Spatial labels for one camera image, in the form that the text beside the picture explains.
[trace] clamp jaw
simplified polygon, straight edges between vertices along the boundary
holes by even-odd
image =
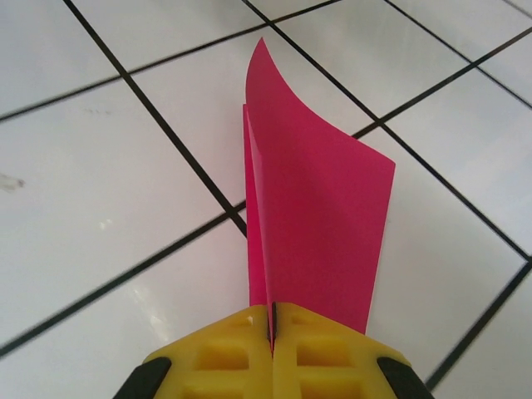
[[[433,399],[397,351],[291,303],[256,305],[150,354],[114,399]]]

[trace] folded paper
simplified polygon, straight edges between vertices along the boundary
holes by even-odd
[[[364,333],[395,165],[309,110],[264,40],[245,95],[250,304],[295,303]]]

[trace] white tile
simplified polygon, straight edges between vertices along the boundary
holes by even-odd
[[[127,69],[262,23],[241,0],[75,0]]]
[[[528,277],[436,389],[438,399],[530,397],[531,303]]]
[[[397,164],[367,335],[425,379],[522,260],[386,133],[362,141]]]
[[[530,27],[501,0],[392,0],[403,11],[472,60]]]
[[[242,219],[244,219],[244,222],[248,223],[248,210],[244,209],[244,210],[241,210],[239,213],[240,213],[240,216],[242,216]]]
[[[222,213],[125,83],[0,125],[0,342]]]
[[[0,362],[0,397],[109,398],[154,350],[248,306],[230,221]]]
[[[532,33],[485,62],[482,69],[532,103],[530,65],[532,65]]]
[[[385,2],[338,2],[279,26],[381,116],[465,62]]]
[[[371,122],[269,29],[136,74],[140,87],[233,204],[245,196],[241,105],[249,59],[261,37],[288,84],[314,112],[350,134]]]
[[[532,112],[472,71],[388,122],[527,252]]]
[[[62,2],[3,1],[0,52],[0,115],[116,75]]]
[[[251,3],[258,8],[266,17],[274,19],[315,6],[324,0],[251,0]]]

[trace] grout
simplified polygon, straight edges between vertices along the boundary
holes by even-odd
[[[502,0],[502,1],[505,2],[506,4],[508,4],[510,7],[512,7],[516,11],[518,11],[521,14],[525,15],[526,17],[532,19],[532,12],[526,11],[524,8],[522,8],[521,6],[518,6],[514,2],[511,2],[510,0]]]
[[[433,391],[447,373],[455,366],[470,345],[478,338],[480,333],[482,333],[493,317],[501,310],[508,299],[510,299],[515,290],[523,283],[530,270],[532,270],[532,260],[529,259],[520,271],[517,272],[517,274],[506,284],[490,306],[488,306],[476,322],[473,323],[469,331],[455,345],[455,347],[453,347],[451,352],[449,352],[436,370],[428,377],[425,384],[430,391]]]
[[[314,60],[307,52],[305,52],[291,37],[289,37],[285,32],[281,30],[278,26],[274,25],[271,21],[268,20],[262,12],[260,12],[249,0],[242,0],[249,8],[251,8],[259,17],[261,17],[279,36],[281,36],[288,44],[290,44],[299,54],[301,54],[307,61],[309,61],[316,69],[318,69],[337,89],[339,89],[343,94],[345,94],[350,100],[357,104],[368,116],[370,116],[374,122],[363,128],[358,133],[352,135],[354,138],[361,138],[364,135],[368,134],[370,131],[373,131],[375,128],[380,126],[398,145],[400,145],[406,152],[413,156],[429,173],[432,174],[440,183],[442,183],[463,205],[465,205],[470,211],[472,211],[480,220],[482,220],[485,225],[491,229],[495,234],[499,236],[505,243],[507,243],[516,253],[518,253],[524,259],[528,258],[528,254],[517,244],[515,243],[508,235],[506,235],[495,223],[493,223],[487,216],[485,216],[476,206],[473,205],[454,185],[447,181],[443,175],[441,175],[436,169],[434,169],[426,160],[424,160],[419,154],[417,154],[403,139],[399,137],[389,126],[384,122],[384,118],[378,118],[366,105],[364,105],[358,98],[356,98],[342,83],[338,81],[330,72],[328,72],[323,66],[321,66],[316,60]],[[464,75],[466,72],[470,71],[476,65],[484,62],[490,57],[494,56],[498,52],[501,52],[504,48],[507,48],[514,42],[517,42],[520,38],[526,36],[532,32],[532,28],[527,29],[525,32],[522,32],[520,35],[510,39],[508,42],[497,47],[495,50],[489,52],[483,57],[479,58],[475,63],[462,68],[460,71],[449,76],[444,81],[434,85],[429,90],[421,93],[419,96],[414,97],[412,100],[408,101],[405,104],[408,104],[408,108],[426,98],[430,94],[434,93],[437,90],[440,90],[443,86],[448,85],[451,81],[454,81],[458,77]]]
[[[340,2],[340,1],[342,1],[342,0],[327,0],[326,2],[321,2],[319,4],[315,4],[314,6],[304,8],[303,10],[299,10],[299,11],[296,11],[296,12],[291,12],[291,13],[289,13],[287,15],[282,16],[282,17],[275,18],[272,21],[274,23],[279,23],[279,22],[282,22],[282,21],[286,21],[288,19],[291,19],[291,18],[294,18],[294,17],[298,17],[300,15],[306,14],[308,12],[312,12],[314,10],[318,10],[319,8],[326,7],[326,6],[330,5],[330,4],[334,4],[335,2]],[[251,32],[256,32],[256,31],[258,31],[260,29],[264,29],[267,26],[268,26],[267,23],[261,23],[261,24],[255,26],[255,27],[250,27],[248,29],[244,29],[243,31],[232,33],[230,35],[215,39],[213,41],[206,42],[206,43],[201,44],[199,46],[192,47],[192,48],[190,48],[188,50],[184,50],[182,52],[177,52],[176,54],[169,55],[167,57],[164,57],[164,58],[161,58],[159,60],[156,60],[156,61],[150,62],[148,64],[145,64],[143,66],[138,66],[136,68],[133,68],[133,69],[129,70],[128,73],[130,75],[135,75],[136,73],[140,73],[140,72],[143,72],[143,71],[150,70],[151,68],[158,67],[159,65],[165,64],[167,62],[174,61],[174,60],[176,60],[178,58],[185,57],[185,56],[188,56],[188,55],[193,54],[195,52],[199,52],[199,51],[205,50],[205,49],[207,49],[209,47],[216,46],[216,45],[221,44],[223,42],[227,42],[228,40],[232,40],[232,39],[235,39],[237,37],[241,37],[241,36],[247,35],[247,34],[249,34]],[[27,114],[28,112],[37,111],[37,110],[39,110],[39,109],[41,109],[41,108],[43,108],[45,106],[50,106],[50,105],[53,105],[53,104],[55,104],[57,102],[67,100],[67,99],[72,98],[74,96],[78,96],[78,95],[83,94],[83,93],[85,93],[87,91],[94,90],[94,89],[96,89],[98,87],[105,86],[105,85],[107,85],[107,84],[109,84],[109,83],[111,83],[113,81],[119,81],[120,79],[121,79],[120,75],[109,77],[109,78],[104,79],[102,81],[96,81],[96,82],[93,82],[93,83],[91,83],[91,84],[89,84],[87,86],[82,86],[82,87],[79,87],[77,89],[62,93],[60,95],[47,98],[46,100],[35,102],[35,103],[33,103],[33,104],[29,105],[29,106],[24,106],[24,107],[21,107],[21,108],[19,108],[17,110],[6,112],[6,113],[0,115],[0,123],[2,123],[4,121],[8,121],[8,120],[10,120],[12,118],[23,116],[23,115]]]
[[[233,210],[235,212],[239,212],[244,207],[245,201],[237,204],[233,208]],[[190,233],[178,239],[174,243],[164,247],[159,252],[151,255],[149,258],[126,270],[124,273],[121,273],[112,280],[108,281],[107,283],[102,284],[100,287],[89,292],[87,295],[76,300],[74,303],[71,303],[70,305],[64,307],[62,310],[59,310],[58,312],[54,313],[44,321],[29,328],[14,339],[6,342],[0,347],[0,358],[7,356],[9,353],[20,348],[22,345],[27,344],[28,342],[43,334],[50,328],[56,326],[58,323],[64,322],[69,317],[73,316],[75,313],[80,312],[83,308],[86,308],[91,303],[94,303],[98,299],[102,298],[104,295],[107,295],[111,291],[119,288],[122,284],[128,282],[140,273],[145,272],[148,268],[151,268],[163,259],[169,257],[177,250],[184,248],[184,246],[192,243],[193,241],[208,233],[210,230],[219,226],[228,219],[229,214],[227,212],[217,216],[206,224],[201,225],[199,228],[192,230]]]
[[[383,2],[387,3],[389,6],[393,7],[396,11],[398,11],[400,14],[402,14],[403,17],[408,18],[411,22],[414,22],[418,27],[423,29],[425,32],[427,32],[429,35],[434,37],[438,42],[443,44],[445,47],[447,47],[449,50],[454,52],[457,56],[462,58],[463,60],[467,61],[468,63],[472,63],[473,61],[467,57],[465,54],[454,48],[450,43],[446,42],[443,38],[439,37],[436,33],[434,33],[432,30],[430,30],[428,27],[423,25],[421,22],[417,21],[413,16],[408,14],[406,11],[401,9],[399,6],[394,4],[391,0],[382,0]],[[476,69],[482,73],[485,77],[493,81],[497,86],[499,86],[501,89],[506,91],[508,94],[513,96],[517,101],[521,102],[523,105],[527,106],[529,109],[532,110],[532,104],[528,102],[525,98],[521,97],[514,91],[512,91],[507,85],[502,83],[501,81],[497,80],[495,77],[493,77],[490,73],[486,72],[484,69],[482,69],[480,66],[477,66]]]
[[[246,236],[246,223],[244,222],[242,217],[239,215],[239,213],[234,211],[234,208],[229,202],[229,200],[225,197],[224,193],[222,193],[222,191],[219,189],[216,183],[213,182],[213,180],[207,174],[203,166],[201,166],[200,163],[197,161],[197,159],[195,159],[195,157],[192,155],[192,153],[189,151],[189,149],[186,147],[183,141],[181,141],[181,139],[177,136],[174,130],[170,127],[166,119],[159,113],[159,111],[151,103],[150,99],[141,90],[141,88],[136,84],[136,82],[133,80],[131,75],[127,73],[126,69],[120,64],[120,62],[115,57],[115,55],[112,53],[112,51],[109,49],[109,47],[103,42],[100,36],[92,28],[91,24],[85,19],[85,17],[83,17],[83,15],[74,5],[74,3],[72,3],[71,0],[63,0],[63,2],[70,9],[72,14],[74,14],[74,16],[79,21],[79,23],[85,28],[86,32],[89,34],[89,36],[91,36],[92,40],[104,53],[104,55],[107,57],[109,62],[115,67],[115,69],[118,71],[122,79],[124,79],[126,84],[135,93],[136,97],[139,99],[139,101],[142,103],[145,109],[148,110],[148,112],[151,114],[151,117],[154,118],[155,122],[157,122],[157,125],[159,125],[159,127],[166,134],[166,137],[168,137],[168,139],[171,141],[174,147],[181,153],[183,158],[185,158],[189,166],[196,173],[196,175],[201,179],[205,187],[207,187],[210,193],[216,198],[216,200],[222,206],[224,211],[227,212],[229,217],[233,220],[233,222],[239,228],[240,232],[244,236]]]

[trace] pink card stock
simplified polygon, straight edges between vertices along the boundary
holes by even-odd
[[[309,110],[264,40],[245,95],[250,304],[296,303],[364,333],[395,165]]]

